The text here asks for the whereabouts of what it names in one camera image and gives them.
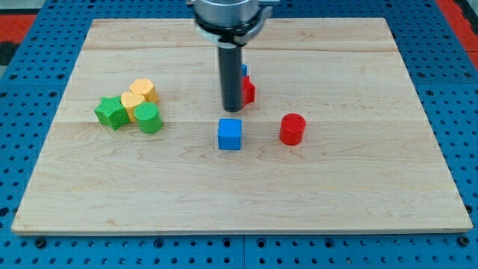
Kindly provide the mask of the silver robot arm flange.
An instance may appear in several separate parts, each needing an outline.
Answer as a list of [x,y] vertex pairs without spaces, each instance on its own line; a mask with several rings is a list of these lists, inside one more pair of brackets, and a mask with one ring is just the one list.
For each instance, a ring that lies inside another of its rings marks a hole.
[[280,0],[195,0],[198,33],[222,49],[245,46],[262,30]]

